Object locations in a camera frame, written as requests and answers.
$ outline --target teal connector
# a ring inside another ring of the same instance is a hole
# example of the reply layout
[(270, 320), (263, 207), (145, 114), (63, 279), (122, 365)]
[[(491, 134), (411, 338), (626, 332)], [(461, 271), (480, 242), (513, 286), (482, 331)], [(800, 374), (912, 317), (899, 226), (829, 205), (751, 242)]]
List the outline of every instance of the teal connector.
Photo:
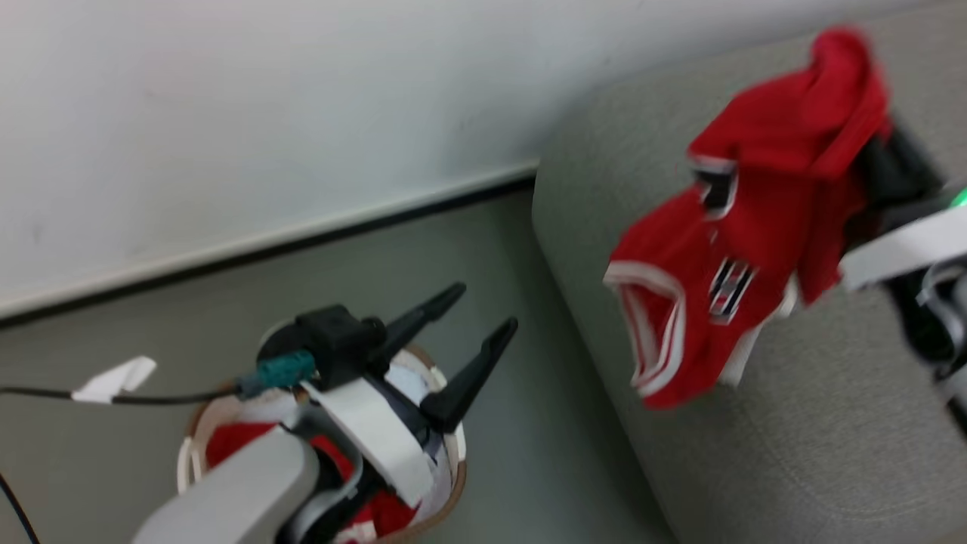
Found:
[(261, 361), (253, 374), (235, 380), (238, 398), (253, 399), (274, 387), (293, 387), (315, 374), (315, 358), (308, 351), (294, 351)]

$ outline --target gray fabric upholstery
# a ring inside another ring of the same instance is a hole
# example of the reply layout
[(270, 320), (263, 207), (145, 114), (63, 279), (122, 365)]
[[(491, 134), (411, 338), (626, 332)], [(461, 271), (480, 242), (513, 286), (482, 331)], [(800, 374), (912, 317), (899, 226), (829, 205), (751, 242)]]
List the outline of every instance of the gray fabric upholstery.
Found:
[[(940, 166), (967, 170), (967, 6), (864, 28), (894, 105)], [(639, 77), (604, 92), (547, 149), (534, 226), (601, 379), (686, 543), (928, 542), (967, 524), (967, 442), (908, 353), (886, 296), (839, 290), (765, 328), (737, 389), (650, 412), (601, 286), (637, 218), (690, 181), (688, 143), (729, 96), (802, 66), (811, 37)]]

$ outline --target laundry basket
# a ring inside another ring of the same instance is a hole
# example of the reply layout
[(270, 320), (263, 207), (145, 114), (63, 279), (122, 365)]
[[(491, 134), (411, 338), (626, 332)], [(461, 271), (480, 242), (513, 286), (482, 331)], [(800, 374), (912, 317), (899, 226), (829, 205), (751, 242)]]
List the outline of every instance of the laundry basket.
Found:
[[(436, 368), (429, 356), (416, 346), (407, 347), (393, 359), (386, 379), (417, 404), (422, 398), (421, 394), (439, 391), (447, 384), (443, 373)], [(269, 414), (271, 417), (272, 412), (276, 410), (278, 419), (281, 420), (286, 411), (291, 409), (291, 405), (286, 405), (290, 402), (285, 399), (286, 396), (291, 397), (291, 394), (276, 389), (245, 403), (263, 405), (260, 407), (263, 416)], [(245, 407), (246, 405), (235, 397), (224, 397), (202, 405), (195, 411), (186, 429), (181, 449), (178, 451), (176, 471), (179, 494), (184, 493), (192, 483), (203, 478), (208, 472), (205, 448), (215, 429), (219, 425), (242, 421)], [(466, 439), (461, 424), (452, 435), (444, 436), (441, 451), (435, 456), (437, 469), (433, 472), (433, 488), (417, 507), (416, 517), (410, 525), (405, 529), (379, 538), (373, 537), (368, 541), (381, 544), (407, 541), (443, 521), (454, 509), (463, 493), (463, 485), (467, 477), (466, 451)]]

